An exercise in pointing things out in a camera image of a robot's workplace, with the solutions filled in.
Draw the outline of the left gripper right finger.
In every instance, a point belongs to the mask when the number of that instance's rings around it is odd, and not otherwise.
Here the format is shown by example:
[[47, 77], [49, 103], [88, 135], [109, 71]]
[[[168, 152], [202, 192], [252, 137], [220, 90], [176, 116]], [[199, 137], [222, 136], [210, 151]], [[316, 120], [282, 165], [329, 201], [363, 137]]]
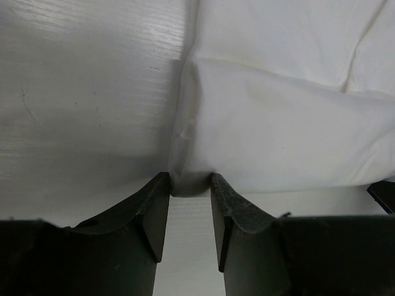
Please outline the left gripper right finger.
[[393, 295], [394, 213], [278, 218], [210, 176], [227, 295]]

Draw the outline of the white printed t-shirt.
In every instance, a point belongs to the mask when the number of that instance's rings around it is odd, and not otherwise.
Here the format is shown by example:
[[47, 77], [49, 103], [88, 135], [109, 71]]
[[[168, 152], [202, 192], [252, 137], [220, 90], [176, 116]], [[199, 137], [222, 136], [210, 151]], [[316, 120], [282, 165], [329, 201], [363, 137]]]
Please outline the white printed t-shirt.
[[394, 177], [393, 1], [201, 1], [168, 162], [175, 196]]

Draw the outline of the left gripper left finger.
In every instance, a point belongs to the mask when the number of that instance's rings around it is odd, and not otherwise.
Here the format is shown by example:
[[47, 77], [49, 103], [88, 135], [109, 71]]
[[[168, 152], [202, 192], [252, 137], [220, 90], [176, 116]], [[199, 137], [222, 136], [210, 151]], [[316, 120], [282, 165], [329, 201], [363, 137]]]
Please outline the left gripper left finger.
[[170, 176], [77, 226], [1, 221], [2, 295], [152, 295], [162, 259]]

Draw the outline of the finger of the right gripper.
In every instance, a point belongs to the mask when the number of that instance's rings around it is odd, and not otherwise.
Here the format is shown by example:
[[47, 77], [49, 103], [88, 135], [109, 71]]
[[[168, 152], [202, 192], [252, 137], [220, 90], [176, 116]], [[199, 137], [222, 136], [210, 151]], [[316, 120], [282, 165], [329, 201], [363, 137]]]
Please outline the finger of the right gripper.
[[383, 208], [386, 213], [395, 211], [395, 184], [391, 181], [380, 181], [371, 184], [367, 192]]

